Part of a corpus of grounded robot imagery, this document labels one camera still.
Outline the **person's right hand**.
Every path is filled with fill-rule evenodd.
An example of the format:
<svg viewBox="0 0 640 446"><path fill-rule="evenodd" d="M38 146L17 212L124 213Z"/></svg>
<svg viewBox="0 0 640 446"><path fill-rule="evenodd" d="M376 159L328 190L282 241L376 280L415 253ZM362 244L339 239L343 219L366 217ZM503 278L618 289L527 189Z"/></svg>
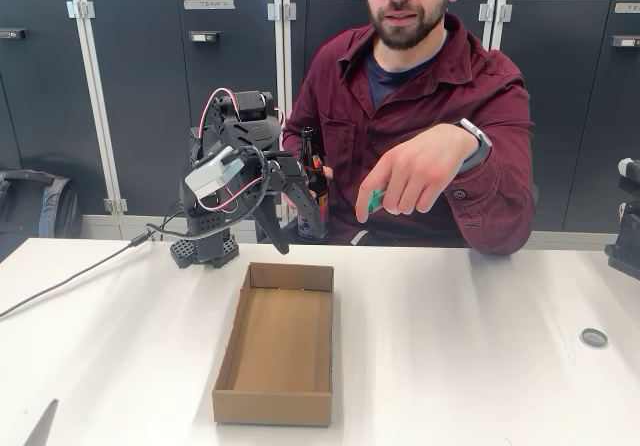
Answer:
<svg viewBox="0 0 640 446"><path fill-rule="evenodd" d="M333 170L330 167L324 166L323 167L323 174L328 180L332 180L333 179ZM297 209L296 205L291 201L291 199L286 194L282 193L281 196L282 196L282 199L286 202L286 204L288 205L289 208L291 208L292 210L296 210Z"/></svg>

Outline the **person's left hand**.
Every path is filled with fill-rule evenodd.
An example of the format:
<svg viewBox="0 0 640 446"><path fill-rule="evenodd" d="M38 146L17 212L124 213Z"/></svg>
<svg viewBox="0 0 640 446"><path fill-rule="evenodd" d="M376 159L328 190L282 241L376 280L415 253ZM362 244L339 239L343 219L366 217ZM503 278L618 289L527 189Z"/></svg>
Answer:
<svg viewBox="0 0 640 446"><path fill-rule="evenodd" d="M359 188L355 214L364 223L371 194L384 191L382 206L393 215L428 212L479 148L478 139L453 124L438 124L387 151Z"/></svg>

